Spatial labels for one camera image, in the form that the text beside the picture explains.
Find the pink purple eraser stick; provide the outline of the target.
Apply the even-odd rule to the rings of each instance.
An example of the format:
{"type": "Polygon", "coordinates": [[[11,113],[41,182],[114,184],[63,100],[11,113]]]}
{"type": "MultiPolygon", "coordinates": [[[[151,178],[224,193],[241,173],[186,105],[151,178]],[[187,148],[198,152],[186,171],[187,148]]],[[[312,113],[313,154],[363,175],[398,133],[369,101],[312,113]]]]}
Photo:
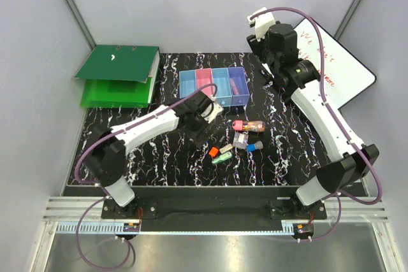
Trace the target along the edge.
{"type": "Polygon", "coordinates": [[[232,91],[232,93],[233,93],[235,96],[238,96],[240,93],[239,93],[239,89],[238,89],[238,87],[237,87],[237,85],[236,85],[234,79],[231,79],[231,80],[230,80],[230,85],[231,85],[231,91],[232,91]]]}

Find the pink capped pencil tube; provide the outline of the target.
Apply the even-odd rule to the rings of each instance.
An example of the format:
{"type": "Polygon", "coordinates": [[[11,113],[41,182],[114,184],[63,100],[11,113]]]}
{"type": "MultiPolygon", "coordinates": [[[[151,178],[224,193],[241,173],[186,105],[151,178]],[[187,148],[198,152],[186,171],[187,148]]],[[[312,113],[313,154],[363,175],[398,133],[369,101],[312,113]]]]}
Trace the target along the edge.
{"type": "Polygon", "coordinates": [[[235,131],[264,132],[265,123],[260,120],[256,121],[235,120],[232,123],[232,128],[235,131]]]}

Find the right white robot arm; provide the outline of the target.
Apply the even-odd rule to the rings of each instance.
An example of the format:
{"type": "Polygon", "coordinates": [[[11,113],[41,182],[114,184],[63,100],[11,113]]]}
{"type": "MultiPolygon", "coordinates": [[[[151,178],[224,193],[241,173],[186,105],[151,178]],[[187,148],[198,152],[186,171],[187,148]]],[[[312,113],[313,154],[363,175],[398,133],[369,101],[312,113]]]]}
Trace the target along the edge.
{"type": "Polygon", "coordinates": [[[265,76],[284,89],[284,99],[292,101],[308,118],[330,159],[296,190],[296,199],[289,203],[292,216],[305,218],[313,204],[372,172],[379,150],[364,144],[339,111],[331,108],[330,98],[321,92],[315,65],[299,56],[298,36],[292,25],[275,21],[251,21],[249,25],[255,33],[247,37],[247,42],[266,68],[265,76]]]}

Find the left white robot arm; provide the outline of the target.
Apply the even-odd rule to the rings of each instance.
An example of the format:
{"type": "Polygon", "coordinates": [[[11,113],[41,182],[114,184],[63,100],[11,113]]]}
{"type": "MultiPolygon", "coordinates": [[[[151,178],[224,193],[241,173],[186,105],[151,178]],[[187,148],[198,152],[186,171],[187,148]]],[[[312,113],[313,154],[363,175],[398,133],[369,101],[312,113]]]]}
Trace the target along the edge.
{"type": "Polygon", "coordinates": [[[81,163],[114,200],[115,211],[123,218],[131,218],[137,212],[138,203],[124,174],[129,153],[161,134],[178,129],[191,140],[200,142],[222,111],[223,107],[215,97],[197,91],[171,105],[161,105],[133,121],[105,131],[94,131],[94,141],[84,152],[81,163]]]}

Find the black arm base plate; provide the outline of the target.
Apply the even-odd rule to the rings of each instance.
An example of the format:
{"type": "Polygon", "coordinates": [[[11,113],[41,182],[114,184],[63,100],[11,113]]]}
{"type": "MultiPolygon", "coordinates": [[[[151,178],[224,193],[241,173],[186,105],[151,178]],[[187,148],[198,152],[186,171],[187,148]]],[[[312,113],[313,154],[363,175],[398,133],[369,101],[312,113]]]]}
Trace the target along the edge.
{"type": "Polygon", "coordinates": [[[302,208],[296,187],[135,187],[135,200],[120,208],[112,200],[102,204],[103,219],[142,218],[144,232],[281,231],[283,220],[326,220],[327,206],[317,202],[302,208]]]}

